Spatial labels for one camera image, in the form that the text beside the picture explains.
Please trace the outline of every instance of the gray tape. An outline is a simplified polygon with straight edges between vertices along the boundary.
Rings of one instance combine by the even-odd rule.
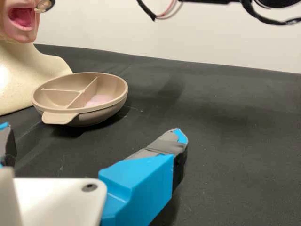
[[[180,144],[177,141],[178,136],[173,132],[173,129],[169,130],[146,148],[141,149],[126,159],[150,158],[159,154],[173,154],[176,157],[178,154],[184,152],[187,146],[187,144]]]
[[[134,153],[133,155],[127,157],[126,159],[143,159],[143,158],[151,158],[159,155],[159,153],[148,151],[145,149],[141,149],[140,151]]]

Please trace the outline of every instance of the mannequin chin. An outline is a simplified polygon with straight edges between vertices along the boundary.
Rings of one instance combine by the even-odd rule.
[[[39,0],[0,0],[0,36],[9,41],[36,40],[40,14],[34,12]]]

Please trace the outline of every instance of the mannequin mouth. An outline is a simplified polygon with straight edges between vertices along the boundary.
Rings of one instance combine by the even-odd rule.
[[[35,12],[33,8],[12,8],[8,17],[13,25],[21,30],[30,31],[34,28]]]

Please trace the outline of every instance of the bowl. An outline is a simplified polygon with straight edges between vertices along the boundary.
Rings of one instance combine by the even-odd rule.
[[[117,113],[127,99],[128,85],[107,73],[73,73],[36,88],[32,104],[46,124],[89,126]]]

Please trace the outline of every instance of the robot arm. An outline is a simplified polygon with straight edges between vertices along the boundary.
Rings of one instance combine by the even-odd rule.
[[[195,3],[213,3],[213,4],[229,4],[230,2],[240,2],[244,9],[253,17],[257,18],[263,23],[272,25],[293,25],[301,22],[301,17],[292,18],[286,21],[277,21],[273,19],[268,19],[259,13],[257,13],[252,5],[252,0],[178,0],[180,2],[195,2]],[[301,0],[254,0],[259,6],[264,8],[286,8],[292,6]],[[151,17],[153,21],[156,19],[163,19],[161,15],[154,14],[143,2],[142,0],[137,0],[141,8]]]

